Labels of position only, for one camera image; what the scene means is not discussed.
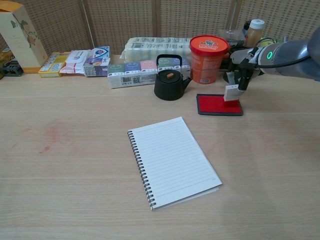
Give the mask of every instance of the bottle cap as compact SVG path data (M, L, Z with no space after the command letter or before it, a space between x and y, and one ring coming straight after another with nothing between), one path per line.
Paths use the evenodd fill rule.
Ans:
M191 52L204 57L223 56L228 51L228 46L226 40L213 35L195 36L190 40Z
M250 28L252 29L263 29L265 27L265 21L261 19L252 19Z

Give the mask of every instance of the snack box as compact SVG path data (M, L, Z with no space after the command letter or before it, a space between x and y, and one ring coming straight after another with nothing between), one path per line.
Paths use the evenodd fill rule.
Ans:
M70 52L58 52L55 51L51 54L48 60L41 67L38 72L41 78L56 78L61 77L60 69L64 67L66 64L66 60L69 56Z

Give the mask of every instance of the white bottle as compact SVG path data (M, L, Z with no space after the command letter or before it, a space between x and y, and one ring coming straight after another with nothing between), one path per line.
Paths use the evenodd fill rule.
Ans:
M265 28L265 21L261 19L253 19L247 33L246 46L254 48L257 42L262 37L262 32Z

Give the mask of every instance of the packaged toilet paper roll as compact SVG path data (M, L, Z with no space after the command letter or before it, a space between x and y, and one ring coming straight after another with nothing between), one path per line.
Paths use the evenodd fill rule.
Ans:
M133 37L121 54L125 63L156 60L160 54L177 54L188 61L191 58L188 37Z

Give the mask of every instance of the red lid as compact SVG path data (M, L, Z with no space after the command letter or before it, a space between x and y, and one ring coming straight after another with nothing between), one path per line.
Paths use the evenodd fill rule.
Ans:
M205 57L224 55L228 51L228 46L226 40L213 35L195 36L190 40L191 51Z

